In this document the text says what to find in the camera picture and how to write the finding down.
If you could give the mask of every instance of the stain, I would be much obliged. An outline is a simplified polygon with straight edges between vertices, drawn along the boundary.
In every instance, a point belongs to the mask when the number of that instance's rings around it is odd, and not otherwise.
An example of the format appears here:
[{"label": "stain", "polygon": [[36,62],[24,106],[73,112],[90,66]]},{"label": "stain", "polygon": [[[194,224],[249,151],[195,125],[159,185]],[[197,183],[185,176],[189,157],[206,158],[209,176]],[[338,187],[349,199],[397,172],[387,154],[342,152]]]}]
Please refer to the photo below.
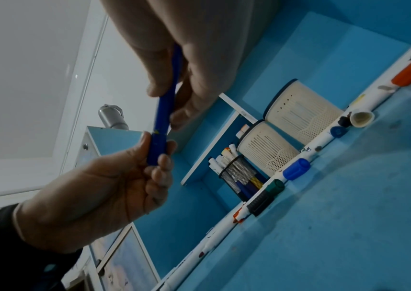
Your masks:
[{"label": "stain", "polygon": [[357,240],[360,240],[361,238],[362,238],[362,235],[360,233],[353,233],[353,235],[351,235],[352,241],[357,241]]},{"label": "stain", "polygon": [[401,127],[401,126],[402,126],[402,119],[399,119],[399,120],[394,121],[393,123],[391,123],[391,124],[389,125],[389,129],[394,130],[394,129],[398,129],[398,128]]},{"label": "stain", "polygon": [[392,178],[396,177],[398,174],[399,174],[398,172],[392,172],[392,173],[389,173],[389,175],[388,175],[388,179],[390,180],[390,179],[392,179]]},{"label": "stain", "polygon": [[383,189],[383,193],[390,193],[390,192],[392,192],[394,190],[394,188],[392,188],[392,186],[386,186],[384,189]]}]

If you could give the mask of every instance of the white shelf edge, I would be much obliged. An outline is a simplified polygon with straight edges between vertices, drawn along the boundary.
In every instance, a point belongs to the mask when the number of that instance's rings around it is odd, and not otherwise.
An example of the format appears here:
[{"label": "white shelf edge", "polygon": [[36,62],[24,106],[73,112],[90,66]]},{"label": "white shelf edge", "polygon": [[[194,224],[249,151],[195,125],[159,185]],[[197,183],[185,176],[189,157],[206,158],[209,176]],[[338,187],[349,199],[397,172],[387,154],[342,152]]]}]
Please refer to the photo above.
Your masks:
[{"label": "white shelf edge", "polygon": [[242,107],[239,106],[236,102],[234,102],[231,98],[229,98],[225,93],[222,93],[219,95],[220,98],[228,103],[229,106],[231,106],[234,110],[236,110],[239,114],[244,116],[248,121],[250,121],[252,124],[255,124],[258,120],[253,117],[250,113],[245,111]]},{"label": "white shelf edge", "polygon": [[234,120],[236,120],[236,118],[238,118],[239,115],[241,115],[239,112],[237,112],[237,111],[233,112],[233,114],[228,119],[228,121],[220,129],[220,131],[217,133],[217,135],[215,135],[212,142],[207,146],[207,148],[199,156],[199,159],[197,159],[197,161],[194,163],[194,165],[191,167],[191,169],[188,171],[188,173],[186,173],[186,176],[180,182],[182,185],[185,185],[186,181],[190,178],[190,176],[193,174],[193,172],[199,167],[199,165],[202,163],[202,161],[208,156],[208,154],[212,150],[212,148],[217,144],[217,142],[220,140],[220,138],[223,136],[223,134],[226,132],[226,130],[231,126],[231,124],[233,124]]}]

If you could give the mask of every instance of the white plastic basket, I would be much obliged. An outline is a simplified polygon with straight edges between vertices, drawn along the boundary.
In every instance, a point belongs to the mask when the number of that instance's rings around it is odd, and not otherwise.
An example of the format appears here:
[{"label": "white plastic basket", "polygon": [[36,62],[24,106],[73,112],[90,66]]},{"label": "white plastic basket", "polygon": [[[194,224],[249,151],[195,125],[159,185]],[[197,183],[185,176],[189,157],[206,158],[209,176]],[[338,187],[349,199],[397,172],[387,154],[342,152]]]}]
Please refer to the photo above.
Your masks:
[{"label": "white plastic basket", "polygon": [[263,119],[307,145],[341,113],[335,105],[293,79],[269,103]]},{"label": "white plastic basket", "polygon": [[244,133],[238,151],[270,177],[299,154],[264,120],[258,121]]}]

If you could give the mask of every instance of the person's left hand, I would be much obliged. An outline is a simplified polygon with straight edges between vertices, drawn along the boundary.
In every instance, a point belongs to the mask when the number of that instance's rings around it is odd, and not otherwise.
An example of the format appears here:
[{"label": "person's left hand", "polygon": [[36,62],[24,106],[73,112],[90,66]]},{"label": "person's left hand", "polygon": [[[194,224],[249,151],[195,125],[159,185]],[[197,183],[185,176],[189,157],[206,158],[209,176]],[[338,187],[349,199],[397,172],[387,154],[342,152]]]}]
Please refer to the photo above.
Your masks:
[{"label": "person's left hand", "polygon": [[151,135],[125,151],[100,157],[44,187],[14,212],[18,232],[42,250],[72,253],[148,214],[167,199],[177,147],[167,144],[158,166],[147,166]]}]

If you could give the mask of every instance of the blue pen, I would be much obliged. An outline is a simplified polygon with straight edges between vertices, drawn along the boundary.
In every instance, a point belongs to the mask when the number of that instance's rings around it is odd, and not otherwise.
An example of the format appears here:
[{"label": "blue pen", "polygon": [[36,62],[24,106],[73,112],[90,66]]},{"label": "blue pen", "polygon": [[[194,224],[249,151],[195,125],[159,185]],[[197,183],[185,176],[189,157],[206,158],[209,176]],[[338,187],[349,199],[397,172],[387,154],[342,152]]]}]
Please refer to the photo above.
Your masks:
[{"label": "blue pen", "polygon": [[154,129],[151,134],[151,144],[149,145],[147,158],[147,163],[151,166],[156,166],[159,156],[166,153],[167,150],[167,131],[169,130],[169,120],[175,103],[175,87],[177,86],[180,69],[182,68],[182,60],[182,48],[178,44],[175,44],[172,56],[172,85],[169,90],[159,98]]}]

